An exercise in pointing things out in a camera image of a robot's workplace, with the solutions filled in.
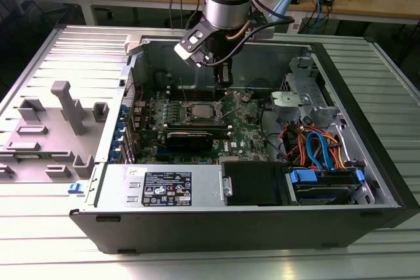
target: printed label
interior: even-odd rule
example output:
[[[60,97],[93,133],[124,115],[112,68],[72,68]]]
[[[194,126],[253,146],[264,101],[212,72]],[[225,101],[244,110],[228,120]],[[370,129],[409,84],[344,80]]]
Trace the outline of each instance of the printed label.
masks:
[[[142,204],[145,207],[190,206],[191,172],[146,172]]]

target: floor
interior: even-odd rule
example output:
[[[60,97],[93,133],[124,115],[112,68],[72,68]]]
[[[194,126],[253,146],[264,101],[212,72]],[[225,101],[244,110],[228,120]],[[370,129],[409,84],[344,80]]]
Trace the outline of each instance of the floor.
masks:
[[[9,9],[7,2],[0,1],[0,20],[3,21],[0,22],[0,99],[6,95],[9,87],[13,85],[56,23],[84,24],[83,17],[76,7],[68,10],[66,15],[61,12],[42,18],[40,10],[33,3],[27,2],[22,6],[25,8],[25,15],[19,16]],[[50,3],[40,3],[39,7],[43,12],[63,8],[63,6]],[[132,8],[112,7],[110,9],[114,14],[112,19],[109,19],[107,12],[96,13],[100,25],[169,27],[169,15],[164,9],[138,9],[140,17],[138,22],[134,21]],[[176,28],[180,27],[179,17],[177,12],[173,13]],[[339,23],[336,20],[330,20],[316,33],[361,36],[365,27],[366,24],[363,22],[342,21]],[[364,35],[374,38],[393,60],[397,60],[402,50],[407,49],[408,37],[414,26],[406,26],[397,38],[399,27],[396,24],[371,23]],[[402,71],[418,89],[420,89],[419,63],[420,46],[416,45],[400,65]]]

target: metal bracket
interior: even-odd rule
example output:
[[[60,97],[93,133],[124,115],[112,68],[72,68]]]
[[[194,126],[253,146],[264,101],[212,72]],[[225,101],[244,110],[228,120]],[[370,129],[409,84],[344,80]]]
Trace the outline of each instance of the metal bracket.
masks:
[[[309,111],[309,116],[316,126],[328,128],[334,122],[339,112],[340,109],[335,106],[314,106]]]
[[[127,56],[137,54],[143,45],[149,44],[148,39],[143,39],[141,34],[129,34],[124,42],[124,51]]]
[[[359,205],[370,205],[375,203],[375,197],[366,181],[353,193],[351,198],[354,201],[357,201]]]
[[[230,197],[233,195],[232,180],[230,179],[230,177],[223,178],[222,186],[223,186],[223,195],[225,197]]]

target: red wire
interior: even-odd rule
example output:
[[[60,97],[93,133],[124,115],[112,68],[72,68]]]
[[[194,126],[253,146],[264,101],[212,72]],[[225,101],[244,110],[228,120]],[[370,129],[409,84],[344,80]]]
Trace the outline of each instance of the red wire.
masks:
[[[292,148],[292,150],[290,150],[290,151],[289,151],[289,153],[286,155],[286,157],[288,157],[289,155],[291,155],[291,154],[293,153],[293,151],[295,151],[295,149],[296,149],[297,147],[298,147],[298,146],[293,147],[293,148]]]

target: aluminum profile table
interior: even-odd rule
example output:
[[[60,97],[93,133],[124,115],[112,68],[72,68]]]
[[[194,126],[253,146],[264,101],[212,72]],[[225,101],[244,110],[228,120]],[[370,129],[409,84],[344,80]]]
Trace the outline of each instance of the aluminum profile table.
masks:
[[[180,35],[180,31],[154,29]],[[16,126],[25,96],[45,97],[69,78],[82,104],[110,101],[136,28],[68,26],[54,30],[0,104],[0,145]],[[419,93],[375,44],[359,37],[277,35],[319,41],[384,147],[420,201]],[[420,276],[420,216],[369,233],[346,249],[107,255],[68,218],[83,197],[69,184],[0,184],[0,274],[43,279],[396,279]]]

